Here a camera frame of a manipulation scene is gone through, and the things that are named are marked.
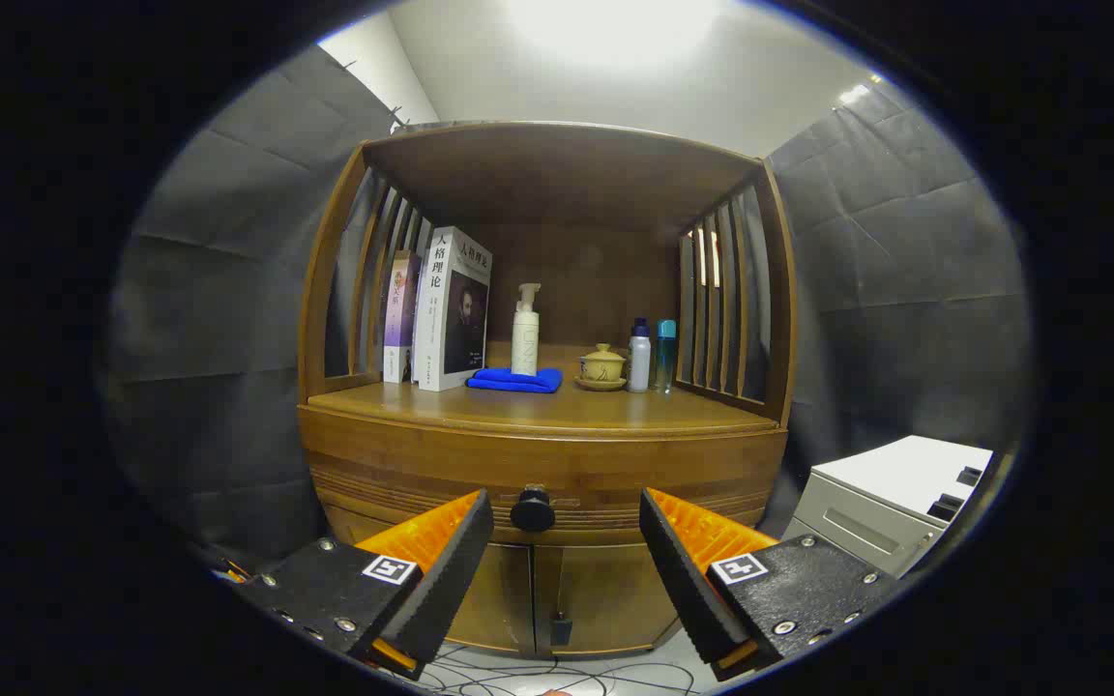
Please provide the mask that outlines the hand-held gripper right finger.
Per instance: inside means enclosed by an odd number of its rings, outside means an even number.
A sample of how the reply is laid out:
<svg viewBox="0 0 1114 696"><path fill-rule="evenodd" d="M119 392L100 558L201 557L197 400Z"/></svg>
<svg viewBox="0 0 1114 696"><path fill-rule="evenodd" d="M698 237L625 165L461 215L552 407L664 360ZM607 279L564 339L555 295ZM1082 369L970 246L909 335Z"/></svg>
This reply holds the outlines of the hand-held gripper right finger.
<svg viewBox="0 0 1114 696"><path fill-rule="evenodd" d="M776 540L645 486L638 529L719 682L812 651L874 612L896 578L819 535Z"/></svg>

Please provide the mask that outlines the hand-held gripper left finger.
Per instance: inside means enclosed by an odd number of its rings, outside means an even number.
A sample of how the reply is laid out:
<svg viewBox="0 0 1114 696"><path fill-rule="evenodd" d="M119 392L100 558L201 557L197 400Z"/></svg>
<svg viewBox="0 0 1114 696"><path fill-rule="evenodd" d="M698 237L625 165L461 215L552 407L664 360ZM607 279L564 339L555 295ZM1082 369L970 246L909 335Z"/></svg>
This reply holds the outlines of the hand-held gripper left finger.
<svg viewBox="0 0 1114 696"><path fill-rule="evenodd" d="M478 489L367 540L319 538L234 590L296 637L416 680L450 633L492 529Z"/></svg>

